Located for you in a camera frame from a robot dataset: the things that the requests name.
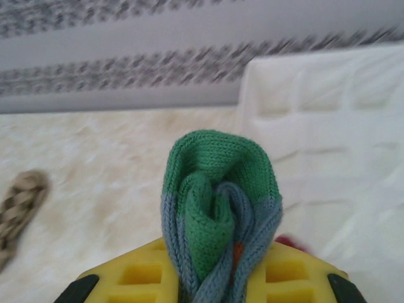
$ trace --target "knitted sock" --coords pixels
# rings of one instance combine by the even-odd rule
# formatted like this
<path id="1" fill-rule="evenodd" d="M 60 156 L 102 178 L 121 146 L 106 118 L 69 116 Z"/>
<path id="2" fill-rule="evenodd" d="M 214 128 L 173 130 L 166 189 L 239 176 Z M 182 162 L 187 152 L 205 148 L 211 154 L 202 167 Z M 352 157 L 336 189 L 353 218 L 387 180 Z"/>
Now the knitted sock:
<path id="1" fill-rule="evenodd" d="M 218 131 L 185 135 L 169 155 L 161 208 L 180 301 L 244 302 L 248 276 L 282 218 L 262 148 Z"/>

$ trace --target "white container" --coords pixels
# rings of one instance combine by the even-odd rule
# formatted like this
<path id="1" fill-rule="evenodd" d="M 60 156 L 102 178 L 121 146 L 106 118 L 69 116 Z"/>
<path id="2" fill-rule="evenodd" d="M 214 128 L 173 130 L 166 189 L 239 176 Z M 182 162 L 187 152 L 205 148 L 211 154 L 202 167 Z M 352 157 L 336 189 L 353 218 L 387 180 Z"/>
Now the white container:
<path id="1" fill-rule="evenodd" d="M 252 60 L 238 126 L 268 153 L 290 232 L 368 303 L 404 296 L 404 45 Z"/>

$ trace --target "white fur rug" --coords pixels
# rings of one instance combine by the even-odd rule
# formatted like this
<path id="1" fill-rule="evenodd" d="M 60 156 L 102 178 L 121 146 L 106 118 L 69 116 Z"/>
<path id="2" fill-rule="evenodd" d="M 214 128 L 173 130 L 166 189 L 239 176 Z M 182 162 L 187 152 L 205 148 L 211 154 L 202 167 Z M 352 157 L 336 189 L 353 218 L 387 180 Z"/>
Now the white fur rug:
<path id="1" fill-rule="evenodd" d="M 174 141 L 234 129 L 234 109 L 0 116 L 0 193 L 42 169 L 51 191 L 0 273 L 1 303 L 52 303 L 76 277 L 161 236 L 160 191 Z"/>

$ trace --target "rope toy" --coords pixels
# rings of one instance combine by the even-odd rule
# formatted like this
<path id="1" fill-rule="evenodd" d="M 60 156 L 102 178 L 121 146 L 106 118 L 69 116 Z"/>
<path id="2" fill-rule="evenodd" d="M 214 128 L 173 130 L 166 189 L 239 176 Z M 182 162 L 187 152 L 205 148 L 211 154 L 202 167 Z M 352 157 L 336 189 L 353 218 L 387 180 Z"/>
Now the rope toy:
<path id="1" fill-rule="evenodd" d="M 259 145 L 200 130 L 171 149 L 161 213 L 179 302 L 241 303 L 281 222 L 282 197 Z"/>
<path id="2" fill-rule="evenodd" d="M 0 206 L 0 271 L 16 254 L 16 241 L 30 222 L 49 189 L 43 172 L 30 170 L 20 173 Z"/>

